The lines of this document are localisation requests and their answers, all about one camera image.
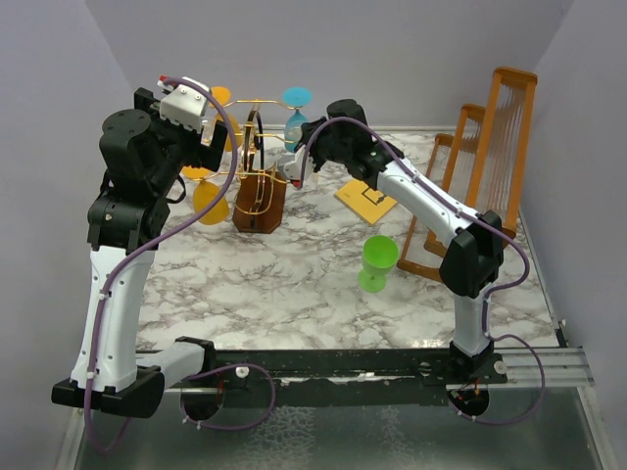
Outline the orange plastic goblet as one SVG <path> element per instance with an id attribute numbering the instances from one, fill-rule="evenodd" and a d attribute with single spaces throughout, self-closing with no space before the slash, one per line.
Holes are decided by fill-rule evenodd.
<path id="1" fill-rule="evenodd" d="M 216 85 L 211 87 L 211 92 L 214 98 L 225 108 L 231 98 L 230 90 L 225 86 Z M 233 149 L 239 149 L 243 142 L 243 135 L 239 122 L 232 114 L 228 114 L 228 117 L 235 133 L 235 144 L 232 144 L 230 137 L 227 137 L 224 145 L 225 152 L 231 152 Z"/>
<path id="2" fill-rule="evenodd" d="M 211 180 L 214 174 L 206 168 L 184 166 L 182 175 L 197 183 L 192 194 L 192 204 L 195 212 L 201 212 L 216 198 L 219 192 L 219 187 Z M 225 221 L 228 215 L 228 203 L 224 198 L 221 198 L 198 222 L 204 225 L 216 225 Z"/>

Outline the yellow booklet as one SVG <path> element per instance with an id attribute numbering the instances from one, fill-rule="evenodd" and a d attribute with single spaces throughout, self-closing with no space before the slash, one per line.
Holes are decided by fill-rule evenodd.
<path id="1" fill-rule="evenodd" d="M 370 225 L 387 214 L 397 202 L 380 191 L 371 189 L 365 182 L 348 181 L 335 197 L 350 211 Z"/>

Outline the green plastic goblet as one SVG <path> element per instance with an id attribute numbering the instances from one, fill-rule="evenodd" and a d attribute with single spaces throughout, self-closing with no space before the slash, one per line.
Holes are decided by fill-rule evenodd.
<path id="1" fill-rule="evenodd" d="M 358 275 L 360 288 L 368 293 L 382 291 L 398 257 L 399 249 L 393 239 L 383 235 L 368 238 L 362 248 L 362 269 Z"/>

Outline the clear wine glass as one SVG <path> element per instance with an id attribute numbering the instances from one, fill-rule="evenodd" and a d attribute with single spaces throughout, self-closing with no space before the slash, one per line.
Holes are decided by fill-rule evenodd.
<path id="1" fill-rule="evenodd" d="M 301 142 L 302 129 L 300 123 L 294 123 L 287 125 L 284 129 L 284 146 L 286 149 L 286 155 L 295 154 L 300 148 L 303 148 Z"/>

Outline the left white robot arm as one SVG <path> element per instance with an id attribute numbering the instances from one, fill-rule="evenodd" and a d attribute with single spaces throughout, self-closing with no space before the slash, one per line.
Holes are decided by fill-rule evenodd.
<path id="1" fill-rule="evenodd" d="M 210 145 L 203 117 L 210 89 L 190 78 L 162 77 L 165 97 L 139 88 L 133 106 L 108 116 L 99 150 L 105 177 L 88 214 L 91 287 L 83 339 L 69 378 L 52 389 L 56 404 L 148 418 L 164 391 L 186 378 L 202 387 L 216 377 L 207 341 L 183 338 L 151 359 L 136 357 L 147 275 L 168 238 L 168 194 L 185 166 L 218 170 L 232 126 L 217 123 Z"/>

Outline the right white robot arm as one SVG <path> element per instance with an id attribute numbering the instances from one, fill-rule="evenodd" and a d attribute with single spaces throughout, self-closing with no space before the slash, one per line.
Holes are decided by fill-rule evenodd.
<path id="1" fill-rule="evenodd" d="M 394 199 L 435 233 L 446 249 L 439 276 L 455 302 L 450 370 L 458 381 L 473 382 L 494 350 L 481 298 L 504 261 L 501 218 L 493 211 L 479 213 L 423 176 L 367 126 L 355 100 L 336 101 L 327 111 L 326 117 L 301 126 L 301 170 L 319 171 L 327 162 L 343 165 L 353 178 Z"/>

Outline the blue plastic goblet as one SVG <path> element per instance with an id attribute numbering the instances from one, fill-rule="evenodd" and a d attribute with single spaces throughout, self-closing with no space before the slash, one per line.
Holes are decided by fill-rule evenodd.
<path id="1" fill-rule="evenodd" d="M 294 123 L 300 123 L 302 125 L 307 121 L 307 118 L 302 114 L 301 109 L 307 105 L 311 99 L 312 93 L 305 87 L 291 87 L 282 93 L 283 103 L 288 108 L 293 110 L 293 114 L 287 119 L 284 129 L 287 125 Z"/>

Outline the aluminium frame rail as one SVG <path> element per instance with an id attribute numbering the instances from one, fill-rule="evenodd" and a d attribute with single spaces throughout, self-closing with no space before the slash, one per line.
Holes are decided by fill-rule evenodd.
<path id="1" fill-rule="evenodd" d="M 582 348 L 537 348 L 547 387 L 576 388 L 594 386 L 595 379 Z M 498 349 L 506 365 L 511 388 L 539 388 L 541 375 L 537 360 L 526 348 Z"/>

